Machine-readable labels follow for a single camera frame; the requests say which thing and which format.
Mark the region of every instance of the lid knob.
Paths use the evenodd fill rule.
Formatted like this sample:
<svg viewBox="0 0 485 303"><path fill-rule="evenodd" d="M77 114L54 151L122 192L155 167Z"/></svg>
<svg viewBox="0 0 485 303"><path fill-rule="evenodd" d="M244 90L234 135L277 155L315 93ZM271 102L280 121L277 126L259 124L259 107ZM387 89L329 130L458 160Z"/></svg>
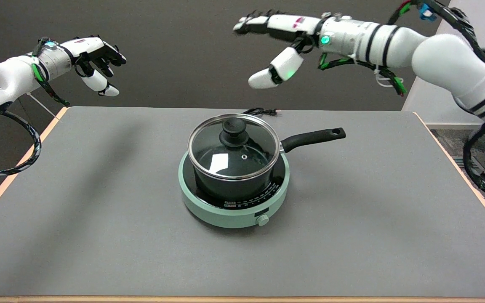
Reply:
<svg viewBox="0 0 485 303"><path fill-rule="evenodd" d="M222 123L220 142L227 147L239 147L248 142L246 122L239 118L229 118Z"/></svg>

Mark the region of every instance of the black pan handle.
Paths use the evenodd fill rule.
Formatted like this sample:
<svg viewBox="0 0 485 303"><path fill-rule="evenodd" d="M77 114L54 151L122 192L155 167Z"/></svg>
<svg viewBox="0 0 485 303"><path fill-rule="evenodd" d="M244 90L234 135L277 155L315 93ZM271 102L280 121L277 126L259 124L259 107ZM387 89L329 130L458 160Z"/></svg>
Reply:
<svg viewBox="0 0 485 303"><path fill-rule="evenodd" d="M345 138L343 128L323 129L315 132L294 135L282 140L282 147L285 153L290 152L295 147L329 142Z"/></svg>

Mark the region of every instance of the robot finger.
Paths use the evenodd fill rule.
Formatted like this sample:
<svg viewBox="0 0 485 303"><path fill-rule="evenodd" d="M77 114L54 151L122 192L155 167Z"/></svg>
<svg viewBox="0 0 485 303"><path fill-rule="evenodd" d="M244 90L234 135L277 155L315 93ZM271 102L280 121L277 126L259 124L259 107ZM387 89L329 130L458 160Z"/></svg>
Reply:
<svg viewBox="0 0 485 303"><path fill-rule="evenodd" d="M102 57L115 66L121 66L127 63L127 58L106 42L104 42L104 55Z"/></svg>
<svg viewBox="0 0 485 303"><path fill-rule="evenodd" d="M89 77L81 77L83 83L85 83L91 90L97 92L99 96L117 96L119 90L108 82L108 80L96 69Z"/></svg>
<svg viewBox="0 0 485 303"><path fill-rule="evenodd" d="M113 71L108 66L108 63L106 62L106 60L104 60L104 58L98 57L98 58L92 60L92 62L93 62L94 65L96 65L96 67L98 67L98 69L100 69L100 71L102 71L102 73L106 77L113 77Z"/></svg>

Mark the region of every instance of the blue connector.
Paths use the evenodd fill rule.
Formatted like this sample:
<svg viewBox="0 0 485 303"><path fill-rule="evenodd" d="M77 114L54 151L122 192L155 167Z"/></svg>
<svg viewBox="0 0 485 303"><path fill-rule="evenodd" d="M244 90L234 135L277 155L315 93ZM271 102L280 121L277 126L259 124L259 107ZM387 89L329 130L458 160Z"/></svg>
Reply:
<svg viewBox="0 0 485 303"><path fill-rule="evenodd" d="M423 4L418 11L420 13L420 19L428 21L435 21L437 19L437 15L431 10L431 8L429 8L427 4Z"/></svg>

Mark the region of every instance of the black saucepan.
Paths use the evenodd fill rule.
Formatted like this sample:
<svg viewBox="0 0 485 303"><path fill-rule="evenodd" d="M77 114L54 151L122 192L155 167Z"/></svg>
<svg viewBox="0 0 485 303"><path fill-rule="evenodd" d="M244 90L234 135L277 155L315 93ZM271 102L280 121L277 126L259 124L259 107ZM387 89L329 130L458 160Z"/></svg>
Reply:
<svg viewBox="0 0 485 303"><path fill-rule="evenodd" d="M344 130L334 128L281 141L275 130L258 117L224 114L196 127L188 142L188 154L201 190L224 201L245 201L268 186L281 153L341 138L345 138Z"/></svg>

